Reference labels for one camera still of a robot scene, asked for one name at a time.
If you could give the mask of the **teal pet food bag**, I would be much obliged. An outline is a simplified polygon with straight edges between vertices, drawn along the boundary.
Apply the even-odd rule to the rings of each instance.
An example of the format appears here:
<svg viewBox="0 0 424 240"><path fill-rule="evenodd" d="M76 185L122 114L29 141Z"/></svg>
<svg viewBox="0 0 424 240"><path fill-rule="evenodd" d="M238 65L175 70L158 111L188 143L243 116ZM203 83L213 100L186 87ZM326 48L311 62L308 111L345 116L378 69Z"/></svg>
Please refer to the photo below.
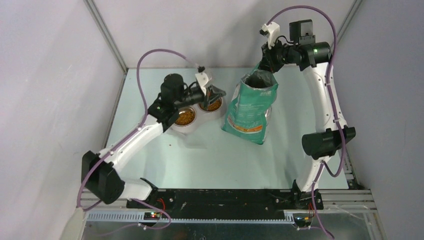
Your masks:
<svg viewBox="0 0 424 240"><path fill-rule="evenodd" d="M237 83L221 129L251 143L264 144L278 86L273 73L255 66Z"/></svg>

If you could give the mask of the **clear plastic scoop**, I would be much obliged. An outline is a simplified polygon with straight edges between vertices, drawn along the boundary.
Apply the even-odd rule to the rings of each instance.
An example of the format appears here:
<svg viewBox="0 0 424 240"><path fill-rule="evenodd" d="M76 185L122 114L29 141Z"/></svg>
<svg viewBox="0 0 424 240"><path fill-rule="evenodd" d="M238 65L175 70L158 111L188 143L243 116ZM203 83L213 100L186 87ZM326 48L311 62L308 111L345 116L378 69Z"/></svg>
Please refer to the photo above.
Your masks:
<svg viewBox="0 0 424 240"><path fill-rule="evenodd" d="M187 149L205 150L207 144L204 139L194 134L189 127L171 127L166 134L176 137L177 145Z"/></svg>

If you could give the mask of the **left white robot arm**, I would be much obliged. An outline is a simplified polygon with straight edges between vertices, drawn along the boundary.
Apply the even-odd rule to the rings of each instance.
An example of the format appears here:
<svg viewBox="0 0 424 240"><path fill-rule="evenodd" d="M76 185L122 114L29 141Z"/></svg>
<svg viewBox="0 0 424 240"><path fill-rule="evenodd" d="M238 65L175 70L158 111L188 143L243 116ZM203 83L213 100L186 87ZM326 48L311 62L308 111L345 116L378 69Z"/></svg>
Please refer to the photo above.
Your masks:
<svg viewBox="0 0 424 240"><path fill-rule="evenodd" d="M205 72L196 73L195 81L189 85L180 74L166 75L156 99L129 133L98 153L89 150L82 156L78 194L88 189L106 205L125 198L137 199L145 208L156 206L158 194L152 184L143 179L125 180L120 171L139 150L177 121L181 109L193 105L207 107L225 95Z"/></svg>

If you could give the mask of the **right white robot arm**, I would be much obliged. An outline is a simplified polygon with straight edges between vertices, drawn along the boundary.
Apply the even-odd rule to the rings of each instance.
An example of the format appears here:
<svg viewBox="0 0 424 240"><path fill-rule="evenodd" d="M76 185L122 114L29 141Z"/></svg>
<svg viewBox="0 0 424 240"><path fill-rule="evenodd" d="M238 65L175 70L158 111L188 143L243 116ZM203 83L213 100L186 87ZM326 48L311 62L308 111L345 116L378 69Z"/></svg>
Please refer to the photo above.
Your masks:
<svg viewBox="0 0 424 240"><path fill-rule="evenodd" d="M356 135L344 119L334 89L330 44L318 42L310 19L291 22L289 39L282 43L280 25L271 21L262 25L260 34L267 37L261 47L259 69L271 73L283 66L294 64L302 72L312 99L315 115L315 132L302 136L302 148L307 155L305 170L293 183L291 204L304 209L311 202L309 193L318 189L325 164Z"/></svg>

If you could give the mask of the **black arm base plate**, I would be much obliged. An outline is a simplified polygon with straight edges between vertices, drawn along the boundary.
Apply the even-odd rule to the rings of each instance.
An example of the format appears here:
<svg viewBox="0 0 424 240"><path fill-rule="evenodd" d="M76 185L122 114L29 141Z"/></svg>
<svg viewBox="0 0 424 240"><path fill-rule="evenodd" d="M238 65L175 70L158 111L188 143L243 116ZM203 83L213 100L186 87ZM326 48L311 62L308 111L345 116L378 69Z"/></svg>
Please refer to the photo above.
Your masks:
<svg viewBox="0 0 424 240"><path fill-rule="evenodd" d="M324 204L319 192L280 189L158 189L146 202L165 210L172 219L283 220L285 210L317 210Z"/></svg>

